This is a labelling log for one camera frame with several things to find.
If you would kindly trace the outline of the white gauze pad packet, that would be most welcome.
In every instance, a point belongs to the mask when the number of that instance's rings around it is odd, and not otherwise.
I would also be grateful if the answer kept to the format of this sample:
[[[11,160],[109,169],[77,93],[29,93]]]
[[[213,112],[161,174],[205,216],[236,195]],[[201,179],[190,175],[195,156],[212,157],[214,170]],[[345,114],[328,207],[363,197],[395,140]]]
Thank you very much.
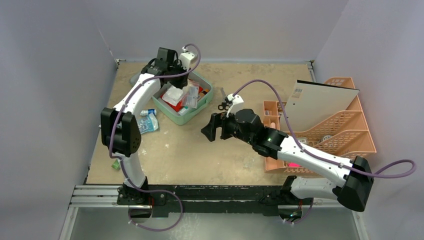
[[[177,88],[173,85],[171,85],[162,95],[162,100],[165,101],[166,103],[170,104],[171,106],[177,106],[178,103],[182,100],[182,98],[184,97],[185,92],[180,89]]]

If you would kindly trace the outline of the clear bag alcohol wipes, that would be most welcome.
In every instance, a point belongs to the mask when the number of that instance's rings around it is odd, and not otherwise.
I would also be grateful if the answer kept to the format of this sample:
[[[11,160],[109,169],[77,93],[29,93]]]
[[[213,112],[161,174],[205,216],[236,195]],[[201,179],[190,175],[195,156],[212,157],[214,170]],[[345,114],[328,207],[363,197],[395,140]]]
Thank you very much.
[[[189,83],[183,88],[184,96],[181,100],[181,105],[191,109],[198,108],[198,95],[200,86],[197,83]]]

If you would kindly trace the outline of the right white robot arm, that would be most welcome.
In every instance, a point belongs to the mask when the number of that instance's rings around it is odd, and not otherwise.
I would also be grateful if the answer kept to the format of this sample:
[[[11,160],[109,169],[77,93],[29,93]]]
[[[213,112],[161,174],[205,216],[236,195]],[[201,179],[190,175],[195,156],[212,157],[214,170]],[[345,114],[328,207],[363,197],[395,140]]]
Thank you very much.
[[[213,113],[201,133],[210,141],[239,139],[263,157],[299,164],[321,176],[310,180],[289,177],[280,196],[288,204],[298,199],[321,198],[338,201],[342,206],[363,212],[374,184],[368,161],[361,156],[355,159],[331,155],[303,143],[278,129],[263,124],[252,109],[242,109],[235,114]]]

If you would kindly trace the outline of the blue white plastic bag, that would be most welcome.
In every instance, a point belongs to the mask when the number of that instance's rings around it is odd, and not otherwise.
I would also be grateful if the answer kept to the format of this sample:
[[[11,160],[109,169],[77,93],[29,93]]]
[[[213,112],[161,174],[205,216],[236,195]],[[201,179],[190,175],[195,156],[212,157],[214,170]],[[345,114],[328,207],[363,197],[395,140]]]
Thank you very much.
[[[137,121],[137,125],[141,135],[145,133],[154,132],[159,129],[158,120],[153,113],[150,113],[147,116],[141,117]]]

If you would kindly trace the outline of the red first aid pouch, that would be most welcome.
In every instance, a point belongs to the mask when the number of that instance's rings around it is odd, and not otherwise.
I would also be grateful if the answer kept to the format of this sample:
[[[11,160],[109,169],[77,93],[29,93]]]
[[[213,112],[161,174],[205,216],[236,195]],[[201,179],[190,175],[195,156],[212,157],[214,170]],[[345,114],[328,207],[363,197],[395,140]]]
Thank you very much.
[[[197,109],[198,93],[198,86],[189,86],[186,90],[171,86],[164,92],[161,99],[170,105],[176,112],[179,112],[184,107]]]

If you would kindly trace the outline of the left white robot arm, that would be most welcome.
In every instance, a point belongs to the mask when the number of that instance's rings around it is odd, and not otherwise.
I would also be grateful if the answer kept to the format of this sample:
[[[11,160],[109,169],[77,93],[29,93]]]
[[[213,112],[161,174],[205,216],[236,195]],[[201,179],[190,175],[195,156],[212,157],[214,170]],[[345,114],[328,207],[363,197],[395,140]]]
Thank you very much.
[[[182,53],[159,48],[156,58],[144,66],[128,94],[113,108],[100,113],[101,142],[116,159],[124,175],[118,188],[119,205],[142,205],[150,198],[147,178],[141,168],[138,149],[142,142],[137,116],[166,83],[182,89],[187,85],[192,65],[199,64],[199,53],[183,47]]]

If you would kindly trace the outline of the white plastic bottle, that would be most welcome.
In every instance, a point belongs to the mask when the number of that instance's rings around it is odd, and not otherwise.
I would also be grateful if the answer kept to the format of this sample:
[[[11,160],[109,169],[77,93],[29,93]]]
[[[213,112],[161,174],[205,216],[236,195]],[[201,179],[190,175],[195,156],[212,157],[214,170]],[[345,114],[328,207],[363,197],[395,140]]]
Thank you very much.
[[[188,111],[190,111],[191,110],[191,108],[190,107],[188,107],[188,106],[184,106],[184,107],[182,107],[177,113],[180,115],[180,116],[183,116],[183,115],[185,115]]]

